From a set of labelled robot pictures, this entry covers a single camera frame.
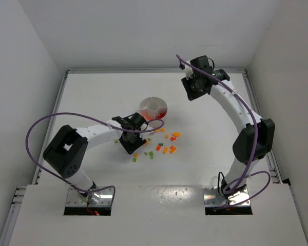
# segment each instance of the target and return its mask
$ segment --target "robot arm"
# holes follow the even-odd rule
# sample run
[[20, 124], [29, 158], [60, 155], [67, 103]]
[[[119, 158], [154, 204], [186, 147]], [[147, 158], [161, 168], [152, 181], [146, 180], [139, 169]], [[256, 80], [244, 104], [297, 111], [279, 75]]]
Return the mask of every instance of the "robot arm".
[[[138, 113], [124, 118], [117, 116], [106, 123], [126, 130], [143, 130], [145, 127], [151, 129]], [[71, 184], [83, 190], [95, 189], [95, 183], [81, 168], [86, 150], [104, 142], [119, 139], [128, 154], [132, 154], [146, 143], [139, 133], [123, 132], [109, 126], [98, 124], [76, 129], [69, 125], [61, 127], [44, 151], [44, 160]]]
[[[230, 81], [230, 77], [222, 69], [214, 71], [209, 65], [207, 56], [197, 57], [190, 60], [188, 63], [223, 81], [233, 91], [231, 93], [215, 79], [204, 76], [197, 70], [180, 64], [180, 68], [185, 69], [186, 76], [181, 81], [187, 92], [188, 99], [194, 100], [205, 94], [211, 95], [231, 118], [239, 133], [239, 136], [233, 144], [233, 153], [235, 155], [234, 162], [229, 173], [225, 176], [224, 180], [222, 180], [223, 190], [227, 184], [243, 175], [248, 163], [251, 163], [251, 166], [246, 175], [250, 174], [259, 159], [262, 159], [266, 153], [272, 149], [275, 124], [271, 119], [264, 120], [252, 110], [255, 119], [254, 122], [245, 105], [234, 96], [237, 92]], [[254, 142], [254, 124], [258, 126], [258, 140], [254, 159], [250, 160], [249, 158]], [[245, 184], [246, 178], [236, 187], [235, 192], [242, 189]]]

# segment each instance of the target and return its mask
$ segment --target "white table surface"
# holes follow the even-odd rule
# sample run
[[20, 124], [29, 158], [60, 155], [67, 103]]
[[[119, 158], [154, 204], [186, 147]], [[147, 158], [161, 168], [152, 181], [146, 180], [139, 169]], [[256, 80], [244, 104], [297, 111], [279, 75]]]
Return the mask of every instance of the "white table surface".
[[[249, 103], [242, 75], [230, 76]], [[228, 172], [237, 132], [210, 96], [189, 102], [182, 77], [178, 73], [69, 74], [59, 112], [109, 120], [135, 112], [146, 97], [158, 96], [168, 104], [166, 133], [181, 132], [173, 142], [177, 150], [158, 153], [159, 142], [171, 145], [164, 138], [166, 133], [158, 133], [139, 151], [137, 162], [114, 142], [88, 151], [83, 168], [91, 179], [99, 186], [117, 187], [111, 216], [63, 216], [68, 186], [42, 172], [40, 183], [26, 190], [10, 246], [307, 245], [285, 184], [271, 184], [252, 199], [253, 215], [205, 216], [202, 185], [216, 185], [218, 172]], [[93, 123], [61, 116], [52, 132], [65, 124], [82, 127]], [[150, 150], [154, 159], [143, 154]], [[258, 170], [268, 170], [265, 159], [255, 167], [254, 171]], [[266, 179], [259, 175], [248, 180], [250, 195], [260, 190]]]
[[111, 216], [63, 216], [67, 186], [28, 186], [9, 245], [307, 245], [288, 185], [271, 184], [238, 216], [206, 216], [202, 187], [186, 187], [118, 185]]
[[[225, 174], [234, 160], [232, 145], [238, 134], [230, 118], [210, 96], [189, 101], [181, 84], [182, 73], [69, 74], [58, 112], [77, 112], [107, 121], [125, 117], [138, 110], [139, 103], [150, 96], [164, 99], [168, 105], [165, 133], [151, 136], [152, 141], [139, 149], [132, 162], [119, 143], [107, 142], [86, 152], [82, 167], [98, 185], [216, 185], [219, 171]], [[249, 104], [242, 74], [230, 74], [238, 93]], [[58, 116], [51, 137], [63, 125], [85, 127], [96, 124], [75, 116]], [[181, 132], [171, 142], [165, 134]], [[177, 150], [174, 154], [156, 151], [158, 143]], [[154, 159], [143, 153], [153, 151]], [[261, 160], [254, 171], [268, 170]], [[265, 175], [252, 181], [264, 184]], [[61, 183], [42, 172], [40, 183]]]

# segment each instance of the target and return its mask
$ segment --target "small toy block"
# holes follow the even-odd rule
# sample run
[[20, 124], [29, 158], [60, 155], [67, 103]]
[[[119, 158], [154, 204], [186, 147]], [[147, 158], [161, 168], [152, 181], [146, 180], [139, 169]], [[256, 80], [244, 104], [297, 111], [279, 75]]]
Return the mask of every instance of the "small toy block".
[[170, 150], [170, 153], [173, 154], [174, 151], [176, 151], [176, 148], [173, 148], [172, 150]]

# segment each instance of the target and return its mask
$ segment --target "white backdrop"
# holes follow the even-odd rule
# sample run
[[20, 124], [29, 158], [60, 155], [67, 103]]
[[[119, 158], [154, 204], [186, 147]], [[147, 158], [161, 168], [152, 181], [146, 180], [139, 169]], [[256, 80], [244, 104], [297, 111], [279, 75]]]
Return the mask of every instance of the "white backdrop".
[[[25, 134], [51, 112], [61, 78], [17, 0], [0, 0], [0, 235], [16, 186], [33, 178]], [[45, 132], [42, 124], [32, 136], [36, 156]]]
[[308, 0], [284, 1], [249, 74], [264, 116], [276, 123], [276, 158], [308, 239]]
[[19, 0], [60, 68], [171, 68], [175, 54], [244, 68], [280, 0]]

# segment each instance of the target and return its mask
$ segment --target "purple wire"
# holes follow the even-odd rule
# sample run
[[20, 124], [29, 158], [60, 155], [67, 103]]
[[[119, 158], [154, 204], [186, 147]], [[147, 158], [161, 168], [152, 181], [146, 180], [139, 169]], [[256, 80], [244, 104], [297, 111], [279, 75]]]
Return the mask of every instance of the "purple wire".
[[46, 115], [46, 116], [43, 116], [42, 118], [38, 119], [36, 122], [34, 122], [30, 129], [27, 131], [27, 134], [26, 134], [26, 137], [25, 137], [25, 148], [26, 148], [26, 152], [28, 154], [28, 156], [30, 157], [30, 159], [41, 169], [45, 170], [46, 172], [50, 173], [51, 175], [55, 176], [56, 178], [59, 178], [60, 180], [64, 181], [65, 183], [69, 184], [70, 186], [72, 186], [74, 189], [76, 189], [77, 191], [81, 191], [81, 192], [85, 192], [85, 193], [94, 193], [94, 192], [99, 192], [99, 191], [102, 191], [102, 190], [105, 190], [105, 189], [109, 189], [109, 188], [113, 188], [114, 189], [114, 192], [113, 192], [113, 196], [112, 196], [112, 201], [111, 201], [111, 205], [110, 207], [112, 207], [113, 205], [113, 201], [114, 201], [114, 198], [115, 198], [115, 191], [116, 191], [116, 188], [115, 186], [106, 186], [106, 187], [103, 187], [103, 188], [100, 188], [100, 189], [96, 189], [96, 190], [91, 190], [91, 191], [88, 191], [88, 190], [84, 190], [84, 189], [81, 189], [73, 184], [71, 184], [69, 181], [67, 181], [66, 179], [60, 177], [59, 175], [55, 174], [54, 172], [50, 171], [49, 169], [45, 168], [43, 165], [41, 165], [40, 163], [38, 163], [38, 161], [32, 156], [31, 154], [31, 151], [30, 151], [30, 147], [29, 147], [29, 138], [30, 138], [30, 134], [31, 134], [31, 131], [33, 130], [33, 128], [39, 124], [41, 121], [45, 120], [45, 119], [48, 119], [48, 118], [51, 118], [53, 116], [57, 116], [57, 115], [73, 115], [73, 116], [79, 116], [79, 117], [82, 117], [82, 118], [86, 118], [86, 119], [91, 119], [95, 122], [98, 122], [100, 124], [103, 124], [105, 126], [110, 126], [116, 130], [120, 130], [120, 131], [123, 131], [123, 132], [131, 132], [131, 133], [146, 133], [146, 132], [153, 132], [157, 129], [160, 129], [161, 127], [163, 127], [164, 125], [164, 121], [161, 120], [161, 119], [152, 119], [150, 121], [148, 121], [147, 123], [150, 123], [152, 121], [161, 121], [161, 125], [159, 127], [156, 127], [154, 129], [151, 129], [151, 130], [146, 130], [146, 131], [134, 131], [134, 130], [126, 130], [126, 129], [123, 129], [123, 128], [119, 128], [119, 127], [116, 127], [116, 126], [112, 126], [112, 125], [109, 125], [108, 123], [104, 122], [104, 121], [101, 121], [99, 119], [95, 119], [93, 117], [90, 117], [90, 116], [87, 116], [87, 115], [83, 115], [83, 114], [78, 114], [78, 113], [71, 113], [71, 112], [61, 112], [61, 113], [54, 113], [54, 114], [49, 114], [49, 115]]
[[258, 174], [261, 174], [261, 173], [265, 173], [265, 174], [268, 175], [268, 181], [267, 181], [266, 185], [265, 185], [260, 191], [258, 191], [256, 194], [254, 194], [253, 196], [249, 197], [249, 198], [246, 199], [246, 200], [243, 200], [243, 201], [238, 202], [238, 203], [233, 204], [233, 205], [217, 207], [217, 208], [215, 208], [215, 209], [216, 209], [216, 210], [220, 210], [220, 209], [233, 208], [233, 207], [235, 207], [235, 206], [237, 206], [237, 205], [243, 204], [243, 203], [245, 203], [245, 202], [251, 200], [252, 198], [255, 198], [256, 196], [258, 196], [261, 192], [263, 192], [263, 191], [268, 187], [268, 185], [269, 185], [270, 182], [271, 182], [271, 175], [270, 175], [269, 172], [267, 172], [267, 171], [255, 172], [255, 173], [251, 174], [251, 177], [252, 177], [252, 176], [255, 176], [255, 175], [258, 175]]
[[[227, 91], [229, 91], [230, 93], [233, 93], [233, 92], [234, 92], [234, 91], [233, 91], [228, 85], [226, 85], [224, 82], [222, 82], [221, 80], [219, 80], [219, 79], [217, 79], [216, 77], [212, 76], [211, 74], [206, 73], [206, 72], [202, 71], [201, 69], [198, 69], [197, 67], [195, 67], [195, 66], [193, 66], [193, 65], [191, 65], [191, 64], [189, 64], [189, 63], [187, 63], [187, 62], [184, 61], [178, 54], [176, 55], [176, 57], [178, 58], [179, 62], [181, 62], [181, 63], [183, 63], [183, 64], [185, 64], [185, 65], [191, 67], [192, 69], [198, 71], [199, 73], [201, 73], [201, 74], [203, 74], [203, 75], [205, 75], [205, 76], [207, 76], [207, 77], [209, 77], [209, 78], [214, 79], [215, 81], [217, 81], [219, 84], [221, 84], [221, 85], [222, 85]], [[234, 96], [237, 98], [237, 100], [238, 100], [239, 102], [241, 102], [241, 103], [244, 105], [244, 107], [245, 107], [246, 110], [248, 111], [249, 115], [251, 116], [251, 118], [252, 118], [252, 120], [253, 120], [253, 125], [254, 125], [254, 128], [255, 128], [255, 136], [254, 136], [254, 141], [253, 141], [253, 144], [252, 144], [252, 150], [251, 150], [251, 153], [250, 153], [249, 162], [247, 163], [246, 168], [245, 168], [243, 174], [241, 175], [241, 177], [239, 177], [239, 178], [237, 178], [237, 179], [234, 179], [233, 181], [231, 181], [229, 184], [226, 185], [226, 187], [225, 187], [225, 188], [223, 189], [223, 191], [222, 191], [224, 194], [230, 194], [230, 193], [234, 192], [234, 191], [237, 189], [237, 187], [240, 185], [240, 183], [242, 182], [242, 180], [244, 180], [244, 179], [246, 179], [246, 178], [248, 177], [246, 174], [247, 174], [247, 172], [249, 171], [249, 169], [250, 169], [250, 167], [251, 167], [252, 160], [254, 159], [255, 151], [256, 151], [256, 147], [257, 147], [257, 140], [258, 140], [258, 126], [257, 126], [257, 124], [256, 124], [256, 118], [255, 118], [254, 114], [252, 113], [250, 107], [246, 104], [246, 102], [245, 102], [238, 94], [234, 94]], [[252, 197], [250, 197], [249, 199], [247, 199], [247, 200], [245, 200], [245, 201], [248, 201], [248, 200], [252, 199], [253, 197], [256, 197], [256, 196], [259, 195], [261, 192], [263, 192], [263, 191], [267, 188], [267, 186], [269, 185], [269, 183], [270, 183], [270, 181], [271, 181], [271, 177], [270, 177], [270, 174], [269, 174], [267, 171], [260, 171], [260, 172], [257, 172], [257, 173], [255, 173], [255, 174], [251, 175], [251, 176], [254, 176], [254, 175], [259, 174], [259, 173], [266, 173], [266, 174], [269, 176], [268, 182], [267, 182], [267, 184], [265, 185], [265, 187], [264, 187], [262, 190], [260, 190], [258, 193], [256, 193], [255, 195], [253, 195]], [[232, 188], [230, 188], [229, 191], [227, 191], [227, 189], [232, 185], [232, 183], [234, 183], [234, 182], [236, 182], [236, 181], [237, 181], [236, 185], [234, 185]]]

